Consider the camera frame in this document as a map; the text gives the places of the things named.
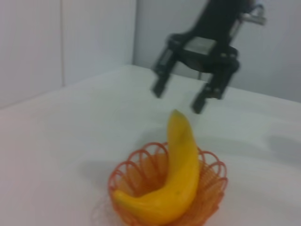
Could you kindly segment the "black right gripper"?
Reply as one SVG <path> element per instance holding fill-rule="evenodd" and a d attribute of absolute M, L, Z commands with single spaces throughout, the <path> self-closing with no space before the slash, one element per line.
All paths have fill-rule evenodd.
<path fill-rule="evenodd" d="M 168 38 L 166 48 L 153 67 L 157 76 L 153 94 L 161 98 L 172 70 L 181 62 L 195 71 L 212 75 L 192 103 L 194 113 L 202 112 L 206 99 L 222 99 L 240 66 L 237 60 L 226 62 L 233 50 L 230 43 L 242 23 L 241 16 L 253 8 L 252 0 L 209 0 L 188 31 Z"/>

